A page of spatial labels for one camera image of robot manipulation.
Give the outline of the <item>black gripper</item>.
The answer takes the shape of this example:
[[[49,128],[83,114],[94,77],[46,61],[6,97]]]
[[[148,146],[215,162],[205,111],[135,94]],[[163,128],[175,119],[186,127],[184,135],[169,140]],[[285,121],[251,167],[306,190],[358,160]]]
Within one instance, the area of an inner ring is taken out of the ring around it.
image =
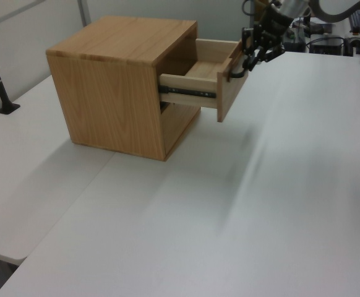
[[[258,62],[270,62],[285,53],[284,47],[279,45],[293,20],[293,17],[282,14],[279,8],[269,4],[257,25],[242,29],[242,66],[246,71],[252,71]]]

